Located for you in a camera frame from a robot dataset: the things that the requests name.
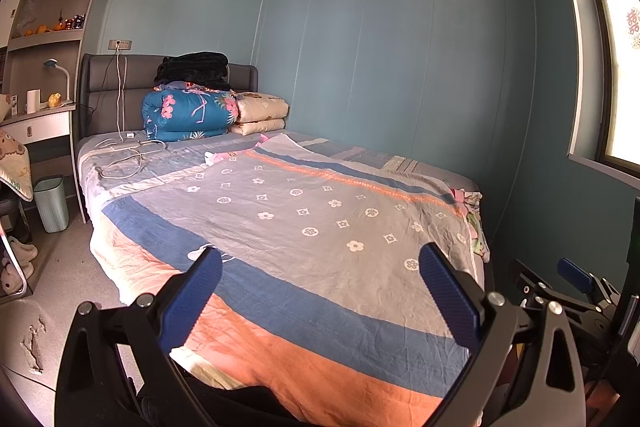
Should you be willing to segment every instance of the white desk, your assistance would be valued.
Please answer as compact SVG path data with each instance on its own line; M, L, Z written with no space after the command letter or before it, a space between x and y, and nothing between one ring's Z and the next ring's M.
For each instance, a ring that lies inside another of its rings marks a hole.
M74 182L76 184L76 196L82 222L86 223L84 208L80 198L80 184L78 182L78 170L76 168L76 152L74 150L74 133L72 127L72 112L76 109L76 104L55 107L53 109L43 109L31 114L19 114L6 118L0 123L0 128L10 134L18 142L26 145L28 143L39 142L58 136L68 136L71 146L71 163L73 163Z

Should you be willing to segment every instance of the wall outlet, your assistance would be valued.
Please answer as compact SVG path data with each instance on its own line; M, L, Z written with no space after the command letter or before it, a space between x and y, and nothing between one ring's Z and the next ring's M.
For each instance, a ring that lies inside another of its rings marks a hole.
M109 49L110 50L114 50L116 49L116 46L120 44L120 51L129 51L131 49L131 41L121 41L121 40L111 40L109 41Z

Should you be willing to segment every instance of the desk drawer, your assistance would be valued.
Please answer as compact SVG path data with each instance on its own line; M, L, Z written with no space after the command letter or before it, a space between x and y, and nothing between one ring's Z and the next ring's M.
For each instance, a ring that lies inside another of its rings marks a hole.
M2 130L22 144L65 136L69 134L69 115L71 115L69 111L46 114L4 125Z

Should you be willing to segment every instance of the bed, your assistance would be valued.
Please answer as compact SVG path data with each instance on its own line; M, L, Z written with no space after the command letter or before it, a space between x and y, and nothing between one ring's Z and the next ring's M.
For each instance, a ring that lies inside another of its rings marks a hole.
M78 172L90 247L121 301L156 293L215 245L222 280L174 360L209 385L266 385L319 425L423 425L468 354L422 283L417 252L436 241L484 285L464 199L476 185L288 130L147 144L137 174L135 159L108 167L145 140L140 105L161 59L127 56L120 103L133 131L114 148L100 148L120 140L114 64L82 61ZM258 90L252 66L230 64L228 81Z

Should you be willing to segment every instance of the pillow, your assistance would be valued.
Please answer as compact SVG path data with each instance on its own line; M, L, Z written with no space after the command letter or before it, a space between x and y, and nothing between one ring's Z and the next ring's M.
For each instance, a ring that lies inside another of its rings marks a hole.
M253 134L254 132L277 131L278 129L284 129L284 120L282 118L262 120L259 122L238 123L236 125L232 125L229 128L229 131L246 136L248 134Z
M289 111L289 104L272 94L244 92L236 96L236 101L238 102L238 123L284 118Z

